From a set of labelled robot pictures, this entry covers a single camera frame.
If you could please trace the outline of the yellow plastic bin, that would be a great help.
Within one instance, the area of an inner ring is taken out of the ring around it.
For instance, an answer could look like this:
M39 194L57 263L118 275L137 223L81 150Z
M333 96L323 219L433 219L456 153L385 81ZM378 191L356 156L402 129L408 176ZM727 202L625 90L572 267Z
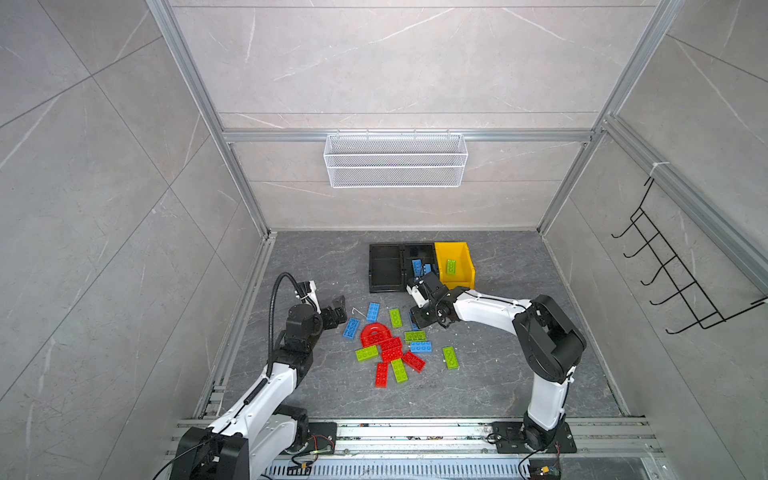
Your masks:
M475 288L476 269L466 242L436 242L440 282L448 289Z

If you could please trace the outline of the black bin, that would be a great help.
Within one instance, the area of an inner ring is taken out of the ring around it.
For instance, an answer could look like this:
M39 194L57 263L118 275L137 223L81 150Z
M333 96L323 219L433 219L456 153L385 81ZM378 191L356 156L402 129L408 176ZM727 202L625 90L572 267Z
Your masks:
M405 291L403 249L396 243L373 243L369 246L369 291L393 293Z
M404 284L427 273L439 274L437 254L433 243L406 243L403 246Z

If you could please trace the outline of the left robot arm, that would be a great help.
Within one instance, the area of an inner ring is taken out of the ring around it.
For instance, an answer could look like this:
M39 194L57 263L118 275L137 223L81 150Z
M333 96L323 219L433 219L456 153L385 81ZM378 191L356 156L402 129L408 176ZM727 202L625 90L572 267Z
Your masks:
M249 390L205 428L191 427L157 479L257 479L286 450L309 442L308 413L284 401L306 377L326 330L348 320L343 295L322 306L313 281L288 272L275 280L268 309L268 353Z

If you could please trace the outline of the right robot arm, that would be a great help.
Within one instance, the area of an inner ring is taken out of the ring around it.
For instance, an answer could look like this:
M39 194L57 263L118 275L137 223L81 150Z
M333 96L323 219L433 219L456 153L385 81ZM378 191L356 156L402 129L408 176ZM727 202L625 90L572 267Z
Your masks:
M516 300L467 287L450 289L434 273L409 280L406 291L416 303L411 313L420 328L466 321L517 337L534 374L522 435L532 451L552 445L565 424L567 395L587 347L584 335L557 302L547 295Z

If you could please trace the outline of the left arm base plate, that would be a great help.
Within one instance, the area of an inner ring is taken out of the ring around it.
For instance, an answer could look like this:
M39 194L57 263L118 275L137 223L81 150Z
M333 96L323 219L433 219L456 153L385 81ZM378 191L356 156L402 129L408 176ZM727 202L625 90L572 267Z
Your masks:
M338 424L336 422L309 422L300 425L294 443L283 451L288 455L332 454L336 450Z

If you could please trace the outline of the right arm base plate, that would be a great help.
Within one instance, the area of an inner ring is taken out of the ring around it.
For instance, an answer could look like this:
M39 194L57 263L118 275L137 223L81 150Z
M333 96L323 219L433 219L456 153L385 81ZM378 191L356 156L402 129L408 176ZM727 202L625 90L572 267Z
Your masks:
M523 421L493 422L485 440L500 454L576 453L578 451L570 426L560 422L550 431Z

